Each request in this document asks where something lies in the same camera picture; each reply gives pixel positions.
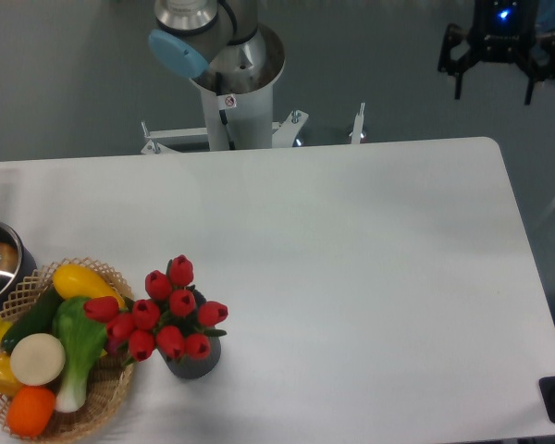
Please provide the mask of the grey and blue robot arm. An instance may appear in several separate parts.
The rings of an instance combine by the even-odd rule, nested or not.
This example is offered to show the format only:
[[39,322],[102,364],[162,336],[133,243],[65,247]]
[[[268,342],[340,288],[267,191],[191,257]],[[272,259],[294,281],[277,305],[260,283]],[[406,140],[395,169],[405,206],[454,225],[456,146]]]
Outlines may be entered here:
[[[255,1],[157,1],[157,23],[148,37],[155,58],[174,74],[215,93],[244,94],[273,82],[284,66],[284,50],[259,23]],[[536,29],[536,1],[477,1],[465,30],[449,24],[438,71],[455,79],[479,62],[516,65],[528,78],[525,101],[536,83],[555,79],[555,29]]]

